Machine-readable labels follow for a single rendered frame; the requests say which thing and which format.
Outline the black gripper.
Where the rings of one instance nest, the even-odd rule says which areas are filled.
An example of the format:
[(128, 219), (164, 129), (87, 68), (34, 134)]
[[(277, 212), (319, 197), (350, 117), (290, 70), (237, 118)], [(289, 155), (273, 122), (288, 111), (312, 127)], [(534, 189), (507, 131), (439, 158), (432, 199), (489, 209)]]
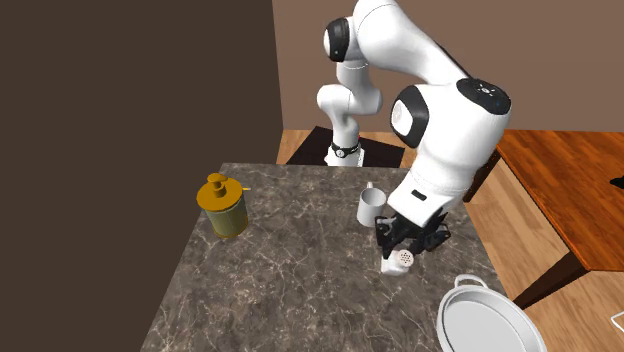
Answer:
[(422, 226), (416, 225), (398, 211), (392, 217), (377, 216), (374, 227), (382, 258), (387, 259), (395, 246), (406, 238), (414, 239), (413, 254), (432, 252), (451, 237), (448, 226), (444, 224), (446, 216), (447, 213), (439, 208)]

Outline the white shaker with holes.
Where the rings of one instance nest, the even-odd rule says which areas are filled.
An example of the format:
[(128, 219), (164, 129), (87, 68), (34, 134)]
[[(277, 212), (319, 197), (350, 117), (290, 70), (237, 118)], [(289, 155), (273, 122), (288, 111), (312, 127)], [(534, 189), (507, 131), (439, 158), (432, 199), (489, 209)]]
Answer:
[(380, 271), (390, 276), (401, 276), (409, 272), (414, 263), (413, 254), (407, 250), (393, 250), (387, 259), (381, 259)]

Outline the white mug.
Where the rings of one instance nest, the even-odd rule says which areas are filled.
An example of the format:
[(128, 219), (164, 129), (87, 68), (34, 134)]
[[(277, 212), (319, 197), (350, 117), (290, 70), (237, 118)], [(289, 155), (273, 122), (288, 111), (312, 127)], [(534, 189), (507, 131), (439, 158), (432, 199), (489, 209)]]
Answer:
[(382, 214), (386, 201), (386, 194), (372, 182), (368, 182), (359, 196), (357, 221), (365, 227), (374, 227), (375, 218)]

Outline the black robot stand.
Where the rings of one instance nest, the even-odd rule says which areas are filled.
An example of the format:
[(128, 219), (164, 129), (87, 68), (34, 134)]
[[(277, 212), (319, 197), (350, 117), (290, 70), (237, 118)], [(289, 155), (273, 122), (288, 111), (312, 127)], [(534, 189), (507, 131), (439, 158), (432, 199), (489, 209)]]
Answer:
[[(316, 126), (286, 164), (326, 166), (324, 158), (327, 155), (327, 148), (330, 146), (331, 141), (332, 131)], [(363, 159), (364, 167), (400, 167), (405, 151), (404, 148), (367, 138), (360, 138), (360, 142), (365, 152)]]

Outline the brown wooden table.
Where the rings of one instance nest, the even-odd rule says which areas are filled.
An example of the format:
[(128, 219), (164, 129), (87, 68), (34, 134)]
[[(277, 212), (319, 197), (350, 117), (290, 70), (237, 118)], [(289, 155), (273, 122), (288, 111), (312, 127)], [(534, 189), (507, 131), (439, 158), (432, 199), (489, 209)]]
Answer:
[(591, 271), (624, 272), (624, 132), (507, 129), (464, 196), (470, 202), (504, 161), (568, 252), (525, 288), (526, 309)]

